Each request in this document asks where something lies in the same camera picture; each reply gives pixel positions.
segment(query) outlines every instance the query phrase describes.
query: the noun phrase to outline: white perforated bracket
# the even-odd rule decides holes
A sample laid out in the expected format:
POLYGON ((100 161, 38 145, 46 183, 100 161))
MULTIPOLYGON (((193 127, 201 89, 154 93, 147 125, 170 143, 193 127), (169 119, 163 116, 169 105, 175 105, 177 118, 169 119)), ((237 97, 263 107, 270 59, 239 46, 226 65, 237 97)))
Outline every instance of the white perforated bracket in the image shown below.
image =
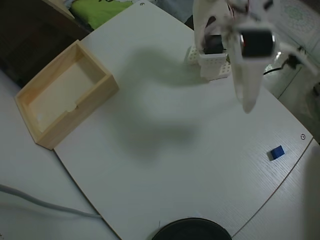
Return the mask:
POLYGON ((189 65, 199 64, 201 66, 201 77, 206 78, 208 81, 227 78, 232 72, 225 53, 199 54, 194 45, 187 52, 186 62, 189 65))

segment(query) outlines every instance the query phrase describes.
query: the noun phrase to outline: dark wooden furniture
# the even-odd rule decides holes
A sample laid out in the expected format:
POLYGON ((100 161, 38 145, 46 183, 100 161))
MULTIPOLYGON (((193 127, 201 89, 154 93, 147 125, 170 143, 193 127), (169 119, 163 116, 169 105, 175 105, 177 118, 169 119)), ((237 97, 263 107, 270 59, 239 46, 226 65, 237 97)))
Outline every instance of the dark wooden furniture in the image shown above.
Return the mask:
POLYGON ((88 34, 42 0, 0 0, 0 68, 20 87, 88 34))

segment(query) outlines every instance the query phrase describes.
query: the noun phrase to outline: gray cable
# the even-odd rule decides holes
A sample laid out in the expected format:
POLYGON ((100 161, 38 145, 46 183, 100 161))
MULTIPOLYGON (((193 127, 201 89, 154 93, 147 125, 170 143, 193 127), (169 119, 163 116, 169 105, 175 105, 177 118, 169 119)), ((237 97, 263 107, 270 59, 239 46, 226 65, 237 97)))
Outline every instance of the gray cable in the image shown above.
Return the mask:
POLYGON ((24 193, 23 191, 20 191, 15 188, 5 186, 2 184, 0 184, 0 192, 17 196, 19 198, 22 198, 24 200, 27 200, 27 201, 33 203, 33 204, 39 205, 39 206, 47 208, 47 209, 53 209, 53 210, 57 210, 57 211, 61 211, 61 212, 67 212, 67 213, 76 214, 76 215, 80 215, 80 216, 88 217, 88 218, 96 218, 96 219, 102 218, 100 215, 97 215, 97 214, 87 213, 87 212, 79 211, 79 210, 72 209, 69 207, 59 206, 59 205, 55 205, 52 203, 48 203, 48 202, 39 200, 33 196, 30 196, 30 195, 24 193))

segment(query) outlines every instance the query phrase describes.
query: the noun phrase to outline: white table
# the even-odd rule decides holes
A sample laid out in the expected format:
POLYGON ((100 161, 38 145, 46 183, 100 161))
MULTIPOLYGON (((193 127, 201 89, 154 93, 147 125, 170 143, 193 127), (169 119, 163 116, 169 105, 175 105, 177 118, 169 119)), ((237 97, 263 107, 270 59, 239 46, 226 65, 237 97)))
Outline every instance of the white table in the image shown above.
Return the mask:
MULTIPOLYGON (((94 213, 53 152, 34 143, 14 100, 18 91, 0 71, 0 183, 94 213)), ((2 192, 0 234, 5 240, 117 240, 101 219, 49 210, 2 192)))
POLYGON ((319 170, 320 146, 312 140, 280 188, 233 239, 319 239, 319 170))
POLYGON ((192 30, 141 1, 82 41, 120 91, 55 150, 125 240, 190 216, 234 235, 312 140, 264 88, 245 114, 231 77, 203 83, 199 69, 184 64, 193 40, 192 30), (286 154, 269 161, 279 145, 286 154))

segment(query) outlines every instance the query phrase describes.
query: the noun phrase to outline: black cable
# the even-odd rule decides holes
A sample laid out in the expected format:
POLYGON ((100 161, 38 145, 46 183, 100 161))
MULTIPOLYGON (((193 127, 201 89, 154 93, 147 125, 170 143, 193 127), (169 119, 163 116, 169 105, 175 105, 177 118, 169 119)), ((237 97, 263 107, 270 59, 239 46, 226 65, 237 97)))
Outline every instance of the black cable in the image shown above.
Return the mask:
POLYGON ((279 70, 282 70, 282 67, 277 67, 277 68, 271 69, 269 71, 266 71, 263 75, 267 75, 269 73, 272 73, 272 72, 275 72, 275 71, 279 71, 279 70))

